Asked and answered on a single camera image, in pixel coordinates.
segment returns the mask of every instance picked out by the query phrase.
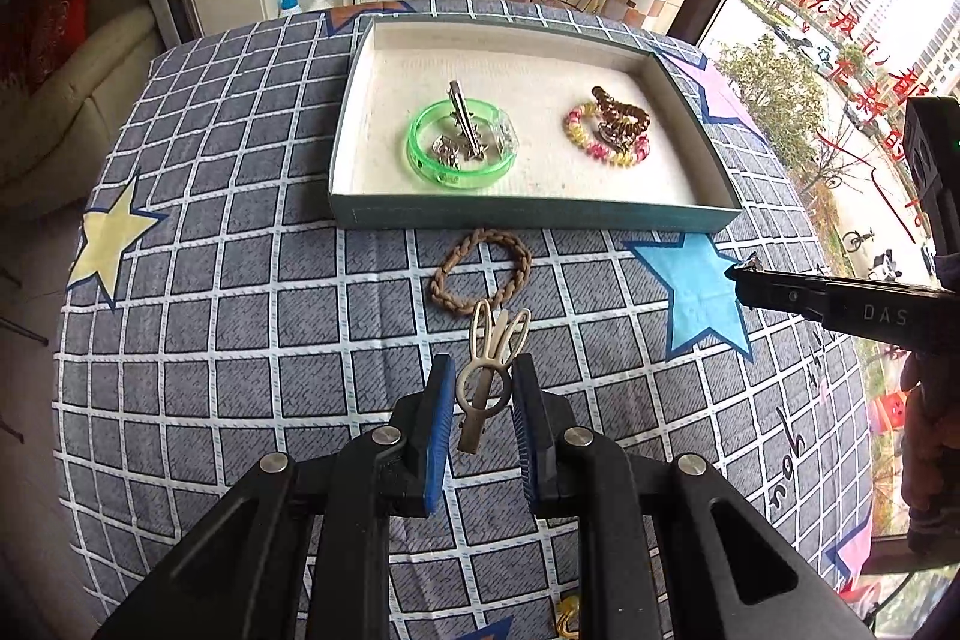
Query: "bunny hair clip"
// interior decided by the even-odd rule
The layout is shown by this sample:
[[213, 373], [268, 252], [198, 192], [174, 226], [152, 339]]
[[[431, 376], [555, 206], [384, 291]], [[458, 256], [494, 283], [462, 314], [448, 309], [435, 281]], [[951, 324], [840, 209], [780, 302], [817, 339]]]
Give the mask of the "bunny hair clip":
[[[480, 335], [480, 319], [484, 318], [483, 336]], [[487, 418], [493, 418], [510, 401], [514, 382], [507, 369], [517, 354], [523, 349], [527, 341], [527, 330], [530, 329], [530, 311], [521, 310], [508, 325], [510, 313], [501, 309], [493, 322], [490, 302], [486, 299], [477, 301], [473, 308], [473, 320], [470, 324], [470, 362], [457, 375], [457, 404], [466, 414], [461, 424], [462, 432], [457, 450], [461, 453], [476, 453], [480, 447], [480, 435], [483, 434]], [[512, 337], [518, 332], [518, 338], [511, 343]], [[473, 399], [467, 400], [467, 380], [474, 372], [480, 370], [477, 388]], [[492, 407], [487, 407], [490, 399], [490, 387], [493, 373], [496, 372], [503, 381], [500, 397]]]

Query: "car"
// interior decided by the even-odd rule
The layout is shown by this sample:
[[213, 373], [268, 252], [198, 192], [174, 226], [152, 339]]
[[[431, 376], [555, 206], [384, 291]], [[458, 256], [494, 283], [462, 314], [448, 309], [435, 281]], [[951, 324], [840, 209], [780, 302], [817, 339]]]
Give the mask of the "car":
[[843, 116], [851, 121], [857, 131], [863, 131], [867, 126], [875, 125], [872, 118], [864, 118], [851, 103], [844, 104]]
[[937, 276], [937, 268], [933, 263], [933, 257], [936, 255], [936, 247], [930, 247], [933, 244], [932, 239], [928, 239], [920, 246], [920, 256], [923, 256], [923, 265], [926, 266], [926, 273], [930, 277]]
[[819, 49], [814, 46], [810, 39], [802, 39], [796, 42], [796, 47], [800, 54], [810, 62], [810, 64], [819, 71], [820, 66], [829, 66], [832, 70], [833, 65], [829, 60], [829, 52], [825, 52], [823, 47]]

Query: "red cushion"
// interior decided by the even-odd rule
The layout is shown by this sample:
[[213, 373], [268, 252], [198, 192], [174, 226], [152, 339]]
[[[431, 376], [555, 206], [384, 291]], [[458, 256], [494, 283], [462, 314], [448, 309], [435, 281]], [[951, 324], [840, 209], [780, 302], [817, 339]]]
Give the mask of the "red cushion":
[[85, 42], [87, 5], [88, 0], [40, 0], [27, 63], [31, 92]]

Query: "checkered tablecloth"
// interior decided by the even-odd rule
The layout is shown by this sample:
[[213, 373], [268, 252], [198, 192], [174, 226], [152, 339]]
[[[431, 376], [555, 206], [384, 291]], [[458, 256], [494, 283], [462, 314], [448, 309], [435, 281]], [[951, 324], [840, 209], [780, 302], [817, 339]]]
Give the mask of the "checkered tablecloth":
[[[134, 204], [167, 218], [128, 252], [115, 309], [90, 281], [62, 311], [56, 464], [101, 620], [258, 456], [334, 452], [419, 389], [432, 355], [461, 365], [467, 355], [469, 321], [425, 294], [461, 232], [344, 232], [330, 221], [326, 172], [350, 54], [380, 13], [269, 20], [165, 53], [107, 159], [90, 207], [109, 208], [138, 174]], [[697, 80], [666, 58], [702, 64], [693, 47], [510, 2], [416, 1], [383, 13], [545, 26], [656, 52], [745, 205], [717, 247], [788, 271], [823, 261], [765, 143], [714, 119]], [[746, 311], [752, 362], [714, 338], [667, 360], [666, 291], [623, 242], [675, 237], [521, 235], [534, 272], [511, 307], [535, 316], [528, 348], [541, 383], [632, 452], [702, 453], [839, 584], [832, 548], [866, 521], [871, 501], [851, 340]], [[510, 265], [483, 245], [451, 287], [490, 292]], [[781, 475], [789, 445], [778, 409], [806, 443], [791, 480]], [[391, 525], [392, 637], [452, 640], [512, 617], [511, 638], [552, 638], [554, 605], [576, 587], [576, 548], [573, 522], [530, 516], [500, 415], [479, 456], [451, 443], [439, 513]]]

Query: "brown hair scrunchie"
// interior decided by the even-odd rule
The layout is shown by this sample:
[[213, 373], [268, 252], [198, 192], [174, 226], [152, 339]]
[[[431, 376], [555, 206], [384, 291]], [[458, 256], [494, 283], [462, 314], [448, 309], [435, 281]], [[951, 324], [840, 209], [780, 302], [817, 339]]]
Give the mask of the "brown hair scrunchie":
[[491, 309], [496, 309], [510, 301], [512, 295], [527, 284], [533, 271], [533, 254], [516, 234], [511, 234], [509, 231], [499, 231], [498, 229], [478, 228], [474, 230], [469, 237], [464, 237], [463, 241], [450, 251], [445, 261], [433, 273], [433, 279], [430, 281], [430, 298], [443, 309], [450, 310], [460, 316], [473, 314], [477, 299], [462, 299], [450, 293], [446, 289], [446, 277], [448, 277], [451, 269], [457, 266], [460, 261], [463, 261], [464, 258], [467, 258], [472, 249], [477, 247], [480, 242], [493, 242], [503, 245], [517, 259], [517, 267], [514, 269], [512, 277], [507, 280], [503, 287], [499, 287], [493, 296], [483, 297], [490, 302]]

